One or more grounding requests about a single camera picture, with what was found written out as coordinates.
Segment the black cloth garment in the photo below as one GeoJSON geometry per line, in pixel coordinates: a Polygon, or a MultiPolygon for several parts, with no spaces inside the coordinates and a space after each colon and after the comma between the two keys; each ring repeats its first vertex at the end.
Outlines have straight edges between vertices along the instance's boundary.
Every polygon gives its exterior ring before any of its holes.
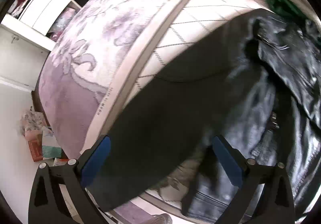
{"type": "Polygon", "coordinates": [[[104,211],[162,181],[216,135],[244,148],[256,143],[261,72],[249,51],[257,49],[258,15],[239,15],[183,50],[125,106],[88,187],[104,211]]]}

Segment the black leather jacket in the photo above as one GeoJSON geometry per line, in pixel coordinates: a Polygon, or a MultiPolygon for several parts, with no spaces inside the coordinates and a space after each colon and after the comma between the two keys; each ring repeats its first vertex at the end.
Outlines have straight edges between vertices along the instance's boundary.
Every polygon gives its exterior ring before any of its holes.
{"type": "Polygon", "coordinates": [[[320,49],[309,31],[257,9],[239,15],[182,53],[196,95],[204,152],[182,209],[216,221],[237,192],[214,154],[223,136],[246,158],[283,163],[295,220],[320,187],[320,49]]]}

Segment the teal white bag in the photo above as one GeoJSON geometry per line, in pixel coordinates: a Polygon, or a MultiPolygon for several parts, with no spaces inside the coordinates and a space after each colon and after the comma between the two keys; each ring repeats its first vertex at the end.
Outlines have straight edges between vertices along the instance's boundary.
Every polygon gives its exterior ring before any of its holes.
{"type": "Polygon", "coordinates": [[[42,128],[42,153],[44,159],[61,158],[62,149],[52,130],[46,126],[42,128]]]}

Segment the orange white package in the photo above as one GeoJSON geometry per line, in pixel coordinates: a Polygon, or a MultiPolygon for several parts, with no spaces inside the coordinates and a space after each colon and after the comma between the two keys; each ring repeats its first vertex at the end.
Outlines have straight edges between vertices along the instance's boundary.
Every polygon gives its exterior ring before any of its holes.
{"type": "Polygon", "coordinates": [[[43,160],[42,146],[37,140],[28,141],[28,147],[34,162],[43,160]]]}

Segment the floral paper bag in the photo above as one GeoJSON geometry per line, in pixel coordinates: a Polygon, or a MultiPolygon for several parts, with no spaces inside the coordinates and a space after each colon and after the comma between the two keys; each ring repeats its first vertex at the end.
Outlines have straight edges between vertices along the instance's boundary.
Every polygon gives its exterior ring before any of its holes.
{"type": "Polygon", "coordinates": [[[35,140],[43,133],[43,127],[47,126],[44,114],[32,109],[22,113],[21,124],[26,141],[35,140]]]}

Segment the floral quilted bedspread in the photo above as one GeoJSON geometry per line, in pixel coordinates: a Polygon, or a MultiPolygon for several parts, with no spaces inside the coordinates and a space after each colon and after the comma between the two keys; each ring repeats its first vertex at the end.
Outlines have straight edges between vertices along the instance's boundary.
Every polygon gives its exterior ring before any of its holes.
{"type": "MultiPolygon", "coordinates": [[[[46,60],[38,93],[69,158],[111,128],[125,106],[183,50],[264,0],[89,0],[46,60]]],[[[199,166],[198,147],[145,190],[160,206],[181,208],[199,166]]]]}

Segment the green folded garment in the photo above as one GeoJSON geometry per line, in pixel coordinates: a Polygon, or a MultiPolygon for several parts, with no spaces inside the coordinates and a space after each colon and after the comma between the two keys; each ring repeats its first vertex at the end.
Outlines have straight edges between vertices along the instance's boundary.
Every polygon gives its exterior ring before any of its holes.
{"type": "Polygon", "coordinates": [[[290,0],[265,0],[271,11],[285,19],[305,21],[307,16],[290,0]]]}

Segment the white shelf cabinet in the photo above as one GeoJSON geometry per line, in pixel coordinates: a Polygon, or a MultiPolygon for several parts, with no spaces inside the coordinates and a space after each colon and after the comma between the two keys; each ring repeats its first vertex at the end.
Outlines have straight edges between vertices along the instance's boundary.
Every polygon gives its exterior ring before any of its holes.
{"type": "Polygon", "coordinates": [[[1,21],[1,82],[34,89],[58,35],[88,0],[14,0],[1,21]]]}

